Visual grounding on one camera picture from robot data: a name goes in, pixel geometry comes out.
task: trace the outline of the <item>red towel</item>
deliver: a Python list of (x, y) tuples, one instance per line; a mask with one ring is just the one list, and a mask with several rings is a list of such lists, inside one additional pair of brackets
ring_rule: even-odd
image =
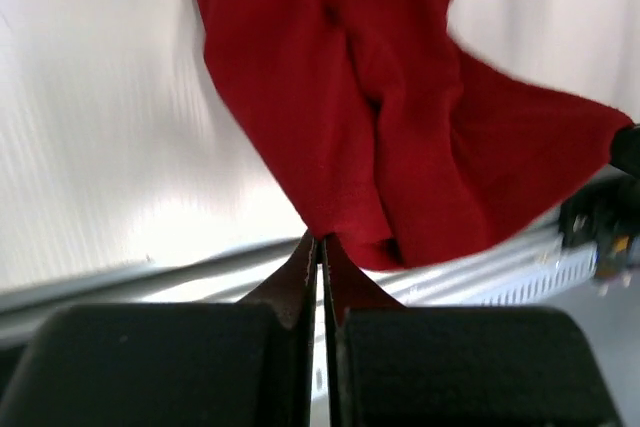
[(450, 0), (197, 1), (220, 96), (311, 232), (336, 233), (366, 268), (506, 239), (605, 165), (631, 124), (462, 51)]

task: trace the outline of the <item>gray surface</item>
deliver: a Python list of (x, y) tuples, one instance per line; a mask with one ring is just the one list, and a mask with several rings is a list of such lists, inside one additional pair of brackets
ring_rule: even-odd
[(580, 325), (626, 425), (640, 425), (640, 277), (626, 289), (613, 285), (604, 297), (584, 284), (546, 303)]
[(137, 281), (2, 312), (0, 346), (23, 342), (58, 309), (76, 303), (195, 302), (210, 298), (217, 302), (234, 301), (282, 265), (295, 244), (288, 242), (181, 269), (169, 269)]

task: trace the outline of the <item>white backdrop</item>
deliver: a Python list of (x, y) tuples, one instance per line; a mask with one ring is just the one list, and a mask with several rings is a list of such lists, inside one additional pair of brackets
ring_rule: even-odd
[[(507, 71), (639, 118), (639, 16), (640, 0), (454, 0), (450, 20)], [(192, 0), (0, 0), (0, 292), (302, 232), (201, 42)]]

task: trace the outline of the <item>red cloth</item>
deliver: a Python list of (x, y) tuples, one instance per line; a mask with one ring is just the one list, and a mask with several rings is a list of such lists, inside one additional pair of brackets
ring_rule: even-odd
[(462, 51), (450, 0), (197, 1), (220, 96), (311, 232), (336, 233), (363, 267), (506, 239), (605, 165), (631, 124)]

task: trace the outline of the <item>white wall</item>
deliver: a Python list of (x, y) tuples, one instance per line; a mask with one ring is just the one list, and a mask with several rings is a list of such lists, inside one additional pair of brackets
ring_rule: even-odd
[[(512, 73), (638, 118), (638, 2), (455, 0), (451, 25)], [(0, 292), (302, 232), (203, 68), (192, 0), (0, 14)]]

